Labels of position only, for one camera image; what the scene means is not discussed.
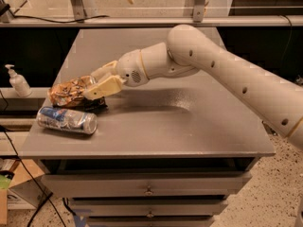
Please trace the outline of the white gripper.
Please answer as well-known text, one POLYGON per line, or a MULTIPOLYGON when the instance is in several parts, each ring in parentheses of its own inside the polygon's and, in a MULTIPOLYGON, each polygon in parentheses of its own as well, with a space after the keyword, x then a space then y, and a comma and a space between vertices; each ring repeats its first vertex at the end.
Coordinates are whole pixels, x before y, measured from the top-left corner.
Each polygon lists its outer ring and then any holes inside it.
POLYGON ((118 61, 110 61, 102 65, 93 71, 91 76, 97 83, 84 90, 83 96, 88 100, 119 93, 123 83, 129 87, 137 87, 149 82, 140 50, 126 53, 118 61))

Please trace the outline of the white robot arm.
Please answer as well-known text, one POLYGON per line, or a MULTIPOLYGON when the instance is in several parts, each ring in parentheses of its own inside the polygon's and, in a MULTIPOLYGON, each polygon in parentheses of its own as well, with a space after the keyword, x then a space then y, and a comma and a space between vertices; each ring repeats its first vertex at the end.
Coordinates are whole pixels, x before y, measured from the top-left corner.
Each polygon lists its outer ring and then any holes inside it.
POLYGON ((164 43, 124 54, 91 73, 94 100, 157 78, 208 73, 293 146, 303 149, 303 89, 213 43, 197 28, 172 28, 164 43))

